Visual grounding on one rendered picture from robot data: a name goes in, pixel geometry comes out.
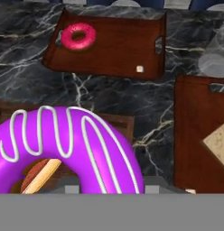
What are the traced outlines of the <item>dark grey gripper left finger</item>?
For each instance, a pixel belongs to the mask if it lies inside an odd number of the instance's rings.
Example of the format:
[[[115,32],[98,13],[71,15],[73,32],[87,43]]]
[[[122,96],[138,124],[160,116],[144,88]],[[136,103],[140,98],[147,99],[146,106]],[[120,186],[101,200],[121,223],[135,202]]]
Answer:
[[[76,176],[61,177],[45,192],[51,194],[80,194],[79,178]]]

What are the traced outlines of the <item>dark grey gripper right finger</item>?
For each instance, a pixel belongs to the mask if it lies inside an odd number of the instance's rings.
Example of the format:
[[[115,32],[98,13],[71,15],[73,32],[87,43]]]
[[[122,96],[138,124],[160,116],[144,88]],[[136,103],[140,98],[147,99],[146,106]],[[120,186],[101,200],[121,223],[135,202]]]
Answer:
[[[185,194],[186,191],[168,184],[161,176],[144,176],[146,194]]]

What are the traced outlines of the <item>purple donut with white icing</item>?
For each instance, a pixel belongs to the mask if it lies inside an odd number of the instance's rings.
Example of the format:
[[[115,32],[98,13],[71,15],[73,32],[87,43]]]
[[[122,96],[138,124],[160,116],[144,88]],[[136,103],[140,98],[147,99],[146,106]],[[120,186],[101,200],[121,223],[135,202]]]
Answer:
[[[112,125],[75,106],[19,109],[0,124],[0,193],[39,159],[57,159],[79,176],[83,193],[142,194],[145,184],[129,141]]]

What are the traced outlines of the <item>brown and tan cake slice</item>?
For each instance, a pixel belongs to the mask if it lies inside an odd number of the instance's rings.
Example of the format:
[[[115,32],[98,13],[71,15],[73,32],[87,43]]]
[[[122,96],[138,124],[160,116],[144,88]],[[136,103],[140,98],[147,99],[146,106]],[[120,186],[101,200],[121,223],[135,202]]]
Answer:
[[[33,194],[39,191],[60,165],[58,159],[44,159],[34,164],[23,181],[21,193]]]

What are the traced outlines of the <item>beige speckled bread slice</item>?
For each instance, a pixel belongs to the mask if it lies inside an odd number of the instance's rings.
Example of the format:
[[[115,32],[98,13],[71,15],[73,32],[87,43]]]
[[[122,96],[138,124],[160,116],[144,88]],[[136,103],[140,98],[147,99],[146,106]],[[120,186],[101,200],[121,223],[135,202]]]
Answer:
[[[205,137],[202,142],[224,166],[224,124]]]

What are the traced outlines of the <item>clear glass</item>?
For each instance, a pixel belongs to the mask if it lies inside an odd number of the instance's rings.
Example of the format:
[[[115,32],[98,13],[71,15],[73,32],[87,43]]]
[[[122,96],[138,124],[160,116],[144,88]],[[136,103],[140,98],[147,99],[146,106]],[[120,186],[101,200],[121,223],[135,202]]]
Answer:
[[[224,78],[224,26],[220,27],[198,60],[204,76]]]

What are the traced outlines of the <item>pink sprinkled donut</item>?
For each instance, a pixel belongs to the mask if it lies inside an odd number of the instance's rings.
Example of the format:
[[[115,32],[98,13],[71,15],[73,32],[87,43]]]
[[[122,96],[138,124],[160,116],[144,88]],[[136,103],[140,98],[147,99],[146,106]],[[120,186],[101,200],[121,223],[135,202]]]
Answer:
[[[76,33],[82,33],[80,40],[73,39]],[[72,51],[81,51],[90,47],[96,40],[96,30],[87,23],[74,23],[62,31],[61,44]]]

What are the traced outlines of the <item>blue stool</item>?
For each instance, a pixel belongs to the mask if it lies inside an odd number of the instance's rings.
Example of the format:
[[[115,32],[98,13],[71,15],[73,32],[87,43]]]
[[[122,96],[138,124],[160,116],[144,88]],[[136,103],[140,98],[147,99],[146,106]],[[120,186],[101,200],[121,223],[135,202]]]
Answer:
[[[151,7],[154,9],[163,9],[164,0],[136,0],[142,7]]]
[[[92,5],[112,5],[114,0],[86,0],[88,6]]]
[[[191,0],[189,9],[191,11],[204,11],[218,4],[224,4],[224,0]]]

